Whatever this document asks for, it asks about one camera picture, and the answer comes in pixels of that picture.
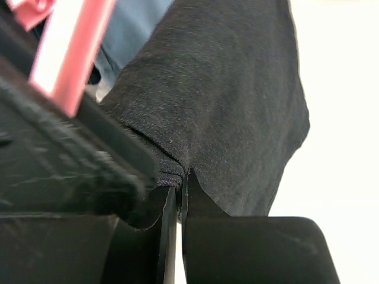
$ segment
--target pink handle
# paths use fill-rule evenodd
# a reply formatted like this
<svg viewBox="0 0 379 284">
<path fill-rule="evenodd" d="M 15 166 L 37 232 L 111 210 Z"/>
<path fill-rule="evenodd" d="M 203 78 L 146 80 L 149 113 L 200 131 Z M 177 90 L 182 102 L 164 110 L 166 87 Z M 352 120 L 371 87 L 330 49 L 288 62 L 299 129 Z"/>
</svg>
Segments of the pink handle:
<svg viewBox="0 0 379 284">
<path fill-rule="evenodd" d="M 9 2 L 20 22 L 32 26 L 37 21 L 20 14 L 21 7 L 31 9 L 26 4 L 31 0 Z M 115 2 L 56 0 L 46 23 L 29 82 L 69 117 L 76 115 Z"/>
<path fill-rule="evenodd" d="M 27 31 L 42 22 L 52 12 L 55 2 L 56 0 L 7 0 L 17 21 Z"/>
</svg>

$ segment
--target black fabric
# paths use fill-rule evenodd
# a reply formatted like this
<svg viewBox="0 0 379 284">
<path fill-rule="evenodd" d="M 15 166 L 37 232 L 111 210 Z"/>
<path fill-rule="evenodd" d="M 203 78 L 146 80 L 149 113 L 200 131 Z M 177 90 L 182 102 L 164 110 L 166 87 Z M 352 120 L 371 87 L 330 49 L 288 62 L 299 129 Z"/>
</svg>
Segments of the black fabric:
<svg viewBox="0 0 379 284">
<path fill-rule="evenodd" d="M 230 215 L 266 215 L 309 130 L 285 0 L 176 0 L 102 106 L 160 157 L 193 168 Z"/>
</svg>

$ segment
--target black plastic piece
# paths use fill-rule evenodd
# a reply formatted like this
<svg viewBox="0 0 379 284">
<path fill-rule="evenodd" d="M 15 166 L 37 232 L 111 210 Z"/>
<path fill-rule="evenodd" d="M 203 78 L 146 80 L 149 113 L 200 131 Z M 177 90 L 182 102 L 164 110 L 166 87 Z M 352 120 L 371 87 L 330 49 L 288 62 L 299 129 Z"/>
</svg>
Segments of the black plastic piece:
<svg viewBox="0 0 379 284">
<path fill-rule="evenodd" d="M 0 219 L 0 283 L 99 284 L 118 218 Z"/>
<path fill-rule="evenodd" d="M 133 226 L 120 222 L 102 284 L 174 284 L 176 202 L 174 188 L 157 188 Z"/>
<path fill-rule="evenodd" d="M 193 172 L 184 196 L 187 284 L 339 284 L 312 220 L 230 217 L 201 190 Z"/>
<path fill-rule="evenodd" d="M 0 215 L 126 218 L 155 186 L 154 155 L 90 97 L 71 120 L 31 88 L 35 38 L 1 10 L 0 39 Z"/>
</svg>

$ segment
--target blue jeans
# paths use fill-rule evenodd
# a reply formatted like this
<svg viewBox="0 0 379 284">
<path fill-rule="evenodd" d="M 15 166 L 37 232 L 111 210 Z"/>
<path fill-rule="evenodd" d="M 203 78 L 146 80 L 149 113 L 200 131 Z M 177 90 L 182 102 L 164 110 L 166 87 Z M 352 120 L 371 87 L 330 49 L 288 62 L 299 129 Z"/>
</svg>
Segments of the blue jeans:
<svg viewBox="0 0 379 284">
<path fill-rule="evenodd" d="M 95 66 L 113 87 L 120 71 L 148 41 L 173 0 L 118 0 Z"/>
</svg>

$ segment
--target white wall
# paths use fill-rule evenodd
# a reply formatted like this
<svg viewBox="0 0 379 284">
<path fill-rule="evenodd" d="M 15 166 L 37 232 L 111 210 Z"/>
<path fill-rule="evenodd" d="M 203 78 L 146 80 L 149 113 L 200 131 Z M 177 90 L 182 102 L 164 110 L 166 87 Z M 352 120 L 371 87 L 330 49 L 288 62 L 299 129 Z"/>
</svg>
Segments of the white wall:
<svg viewBox="0 0 379 284">
<path fill-rule="evenodd" d="M 341 283 L 378 284 L 379 0 L 292 6 L 311 131 L 286 168 L 271 215 L 314 219 Z M 176 282 L 185 283 L 180 260 Z"/>
</svg>

